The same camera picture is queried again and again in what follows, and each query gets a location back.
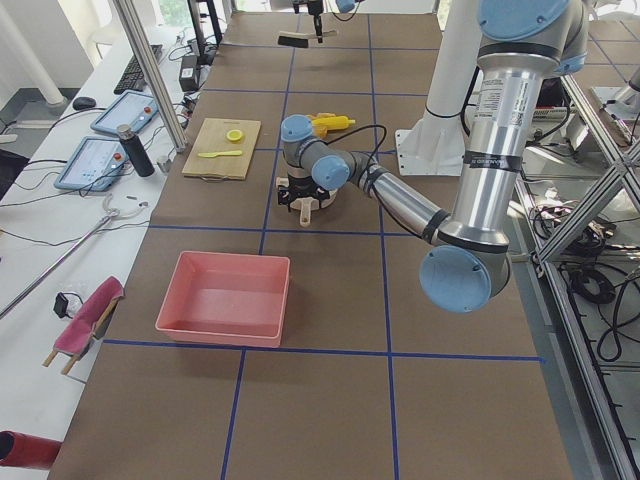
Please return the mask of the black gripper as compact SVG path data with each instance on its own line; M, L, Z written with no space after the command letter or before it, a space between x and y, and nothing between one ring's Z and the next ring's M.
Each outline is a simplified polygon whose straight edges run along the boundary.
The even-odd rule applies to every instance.
M295 200L311 198L320 202L326 199L326 190L317 185L308 176L296 178L287 176L277 178L277 200L279 205L286 205L288 209Z
M321 0L293 0L293 10L296 14L300 13L300 8L305 6L307 12L313 15L313 24L316 40L322 42L322 20L321 20Z

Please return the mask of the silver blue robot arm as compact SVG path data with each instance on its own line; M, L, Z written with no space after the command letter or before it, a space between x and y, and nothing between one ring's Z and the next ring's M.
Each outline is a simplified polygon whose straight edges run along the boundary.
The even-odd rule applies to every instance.
M582 1L482 1L477 19L483 81L453 211L373 158L331 148L304 115L285 118L280 134L290 174L327 191L351 182L432 245L420 267L421 287L432 303L456 313L482 308L509 280L502 225L540 89L545 79L582 68L588 30Z
M357 11L360 0L350 1L350 0L337 0L335 2L337 10L341 14L346 14L351 12L351 16L349 18L339 17L337 14L333 13L333 16L339 21L346 22L350 20ZM307 8L307 13L313 18L313 33L295 33L294 37L300 39L302 41L302 46L306 48L311 39L315 39L318 43L323 43L325 37L332 37L337 35L336 30L327 30L325 31L322 23L322 15L325 13L324 2L323 1L312 1L312 0L293 0L291 2L294 13L300 13L300 7L305 6Z

